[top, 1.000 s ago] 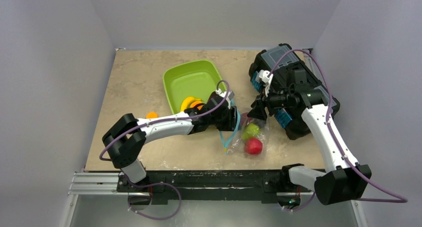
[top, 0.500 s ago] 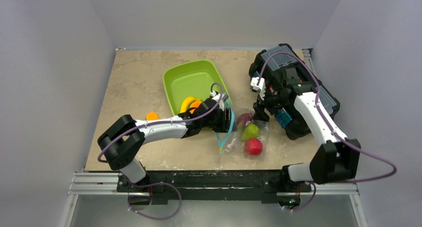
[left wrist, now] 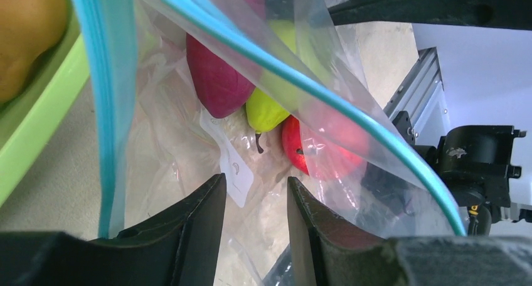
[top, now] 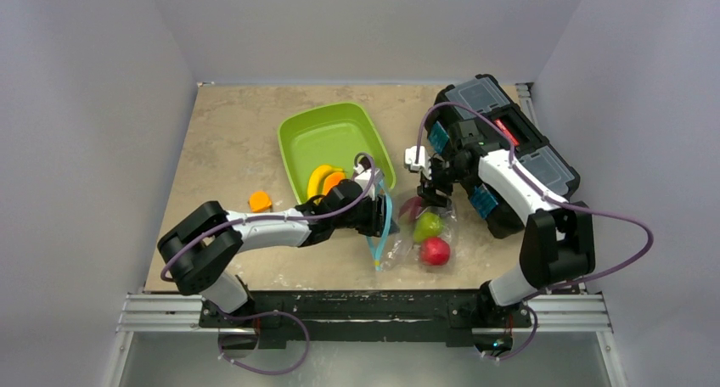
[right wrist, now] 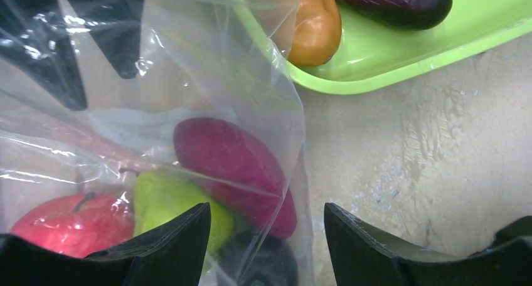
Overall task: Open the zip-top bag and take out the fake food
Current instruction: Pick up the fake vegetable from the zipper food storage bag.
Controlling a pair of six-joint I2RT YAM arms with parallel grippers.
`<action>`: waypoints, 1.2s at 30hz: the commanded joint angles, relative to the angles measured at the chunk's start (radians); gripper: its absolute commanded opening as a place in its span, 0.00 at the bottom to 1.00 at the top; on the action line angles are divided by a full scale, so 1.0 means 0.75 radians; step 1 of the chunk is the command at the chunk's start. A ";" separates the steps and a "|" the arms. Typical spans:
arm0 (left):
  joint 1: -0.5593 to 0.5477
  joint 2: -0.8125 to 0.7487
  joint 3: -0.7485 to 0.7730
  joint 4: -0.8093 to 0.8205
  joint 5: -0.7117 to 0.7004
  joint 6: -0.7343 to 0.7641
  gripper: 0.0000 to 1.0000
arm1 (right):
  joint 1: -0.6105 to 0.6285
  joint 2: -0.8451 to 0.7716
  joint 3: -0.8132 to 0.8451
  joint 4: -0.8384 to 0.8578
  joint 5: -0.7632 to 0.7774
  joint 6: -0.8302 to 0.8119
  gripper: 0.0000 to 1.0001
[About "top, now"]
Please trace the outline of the yellow fake banana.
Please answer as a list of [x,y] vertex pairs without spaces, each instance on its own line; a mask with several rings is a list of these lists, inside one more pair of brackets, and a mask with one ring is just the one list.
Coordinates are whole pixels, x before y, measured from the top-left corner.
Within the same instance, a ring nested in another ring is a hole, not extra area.
[[321,194],[324,179],[336,171],[339,171],[339,169],[328,164],[318,166],[311,173],[308,180],[307,199],[311,199],[314,196]]

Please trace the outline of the clear zip top bag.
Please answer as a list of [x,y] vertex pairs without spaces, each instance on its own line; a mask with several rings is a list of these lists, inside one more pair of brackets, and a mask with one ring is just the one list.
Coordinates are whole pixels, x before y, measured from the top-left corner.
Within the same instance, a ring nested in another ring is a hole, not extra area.
[[393,228],[377,239],[367,238],[375,270],[447,272],[454,263],[458,242],[454,204],[426,205],[414,189],[393,194],[391,203]]

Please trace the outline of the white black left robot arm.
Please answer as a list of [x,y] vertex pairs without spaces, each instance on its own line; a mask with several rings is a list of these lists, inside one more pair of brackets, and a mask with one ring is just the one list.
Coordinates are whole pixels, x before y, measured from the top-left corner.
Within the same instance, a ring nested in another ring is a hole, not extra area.
[[398,227],[391,199],[373,189],[345,179],[325,195],[273,213],[238,213],[217,201],[205,202],[158,241],[165,262],[160,277],[182,295],[200,295],[213,303],[231,326],[244,326],[253,304],[245,283],[228,269],[232,259],[249,250],[312,246],[337,229],[383,241]]

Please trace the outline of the orange fake fruit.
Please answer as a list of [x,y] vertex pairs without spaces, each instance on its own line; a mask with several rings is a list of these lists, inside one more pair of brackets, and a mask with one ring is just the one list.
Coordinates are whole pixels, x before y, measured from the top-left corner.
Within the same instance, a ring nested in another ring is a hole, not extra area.
[[321,194],[327,195],[329,191],[337,186],[340,182],[346,179],[346,174],[343,171],[333,171],[327,175],[322,183]]

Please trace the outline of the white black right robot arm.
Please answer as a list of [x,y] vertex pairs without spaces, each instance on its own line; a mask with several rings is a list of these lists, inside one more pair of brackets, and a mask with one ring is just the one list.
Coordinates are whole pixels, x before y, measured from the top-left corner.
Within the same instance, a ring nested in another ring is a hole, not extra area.
[[596,266],[593,220],[582,203],[571,203],[535,178],[515,156],[515,144],[494,123],[458,120],[445,130],[447,141],[435,155],[420,143],[405,149],[404,165],[420,175],[418,195],[444,206],[461,184],[478,207],[490,194],[495,202],[483,218],[496,238],[522,232],[518,261],[480,286],[476,312],[486,324],[505,319],[510,306]]

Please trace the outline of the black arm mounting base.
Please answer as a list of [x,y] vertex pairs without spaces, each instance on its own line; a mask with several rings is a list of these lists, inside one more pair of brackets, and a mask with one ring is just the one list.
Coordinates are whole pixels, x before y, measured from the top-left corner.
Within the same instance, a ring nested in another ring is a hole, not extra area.
[[509,351],[512,334],[532,328],[528,308],[493,307],[481,289],[254,291],[248,304],[222,314],[211,302],[201,328],[257,331],[262,349],[289,341],[443,343]]

